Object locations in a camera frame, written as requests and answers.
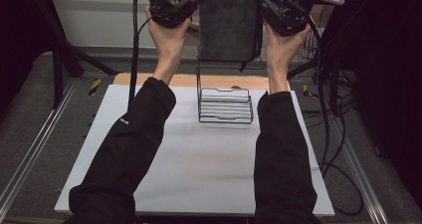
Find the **table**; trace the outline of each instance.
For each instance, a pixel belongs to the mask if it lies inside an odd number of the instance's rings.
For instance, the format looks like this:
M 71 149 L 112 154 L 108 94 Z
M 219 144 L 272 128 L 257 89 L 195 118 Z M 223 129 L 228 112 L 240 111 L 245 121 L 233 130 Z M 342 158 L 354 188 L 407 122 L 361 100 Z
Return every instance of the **table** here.
M 142 84 L 149 75 L 139 75 Z M 75 166 L 55 210 L 69 212 L 69 190 L 81 183 L 111 125 L 126 110 L 129 74 L 120 74 L 108 87 Z M 203 76 L 202 87 L 250 90 L 254 112 L 268 82 L 258 77 Z M 151 167 L 134 193 L 136 212 L 142 215 L 253 216 L 255 199 L 253 170 L 257 119 L 244 123 L 198 121 L 196 76 L 176 75 L 170 84 L 177 105 L 165 125 L 164 139 Z M 310 151 L 313 183 L 317 193 L 314 214 L 333 215 L 314 150 L 292 93 L 297 115 Z

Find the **hand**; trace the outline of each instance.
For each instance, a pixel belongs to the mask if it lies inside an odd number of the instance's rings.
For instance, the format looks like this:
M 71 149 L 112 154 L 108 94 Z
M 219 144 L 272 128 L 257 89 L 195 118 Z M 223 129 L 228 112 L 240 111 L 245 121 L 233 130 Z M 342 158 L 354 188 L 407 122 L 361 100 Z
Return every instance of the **hand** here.
M 298 34 L 283 37 L 265 22 L 269 41 L 267 46 L 267 73 L 270 82 L 270 94 L 289 90 L 287 81 L 289 65 L 304 44 L 311 26 Z
M 149 6 L 145 7 L 145 14 L 147 19 L 151 17 Z M 185 34 L 189 25 L 190 19 L 186 19 L 173 29 L 162 27 L 152 20 L 148 22 L 149 34 L 158 53 L 158 64 L 152 76 L 168 85 L 180 65 Z

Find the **gray carpet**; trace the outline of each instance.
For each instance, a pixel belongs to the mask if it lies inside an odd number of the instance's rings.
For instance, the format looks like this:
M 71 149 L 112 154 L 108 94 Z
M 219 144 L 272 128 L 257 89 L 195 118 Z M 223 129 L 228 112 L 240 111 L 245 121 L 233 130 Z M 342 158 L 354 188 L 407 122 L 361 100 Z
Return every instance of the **gray carpet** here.
M 127 57 L 100 58 L 104 63 L 120 71 L 129 71 Z M 141 72 L 153 69 L 152 60 L 142 60 L 139 65 Z M 196 64 L 186 62 L 182 64 L 179 73 L 192 74 Z M 48 139 L 38 161 L 24 183 L 21 191 L 10 208 L 7 218 L 16 217 L 35 218 L 48 223 L 49 220 L 64 220 L 68 215 L 56 213 L 53 209 L 60 195 L 60 187 L 66 182 L 73 164 L 84 143 L 85 135 L 90 130 L 90 123 L 106 92 L 107 85 L 112 83 L 113 77 L 99 75 L 96 69 L 84 65 L 87 74 L 98 74 L 102 83 L 93 97 L 88 96 L 95 78 L 82 78 L 59 122 Z M 0 123 L 0 189 L 3 190 L 18 167 L 20 160 L 36 137 L 43 122 L 51 111 L 53 103 L 52 61 L 48 56 L 40 57 L 34 64 L 34 69 L 24 85 L 22 92 L 10 106 L 6 117 Z M 236 74 L 237 70 L 208 69 L 209 74 Z M 264 76 L 260 70 L 246 71 L 246 75 Z M 303 110 L 318 110 L 318 101 L 311 97 L 302 96 L 303 82 L 306 81 L 311 93 L 317 89 L 311 82 L 313 71 L 307 71 L 292 81 L 293 89 L 297 92 Z M 307 118 L 307 125 L 320 122 L 320 116 Z M 409 193 L 395 174 L 391 163 L 387 159 L 374 154 L 374 147 L 357 110 L 351 110 L 345 115 L 347 138 L 372 183 L 377 197 L 384 208 L 391 223 L 422 223 L 422 212 L 415 205 Z M 309 133 L 316 151 L 316 157 L 321 156 L 323 136 L 322 126 L 309 128 Z M 331 149 L 328 157 L 335 150 L 337 140 L 331 131 Z M 350 175 L 348 164 L 341 154 L 336 165 Z M 332 169 L 326 178 L 326 185 L 333 204 L 339 209 L 354 211 L 358 208 L 359 199 L 350 183 Z M 37 223 L 30 219 L 26 223 Z M 371 223 L 366 208 L 356 216 L 336 213 L 334 217 L 325 217 L 326 223 Z

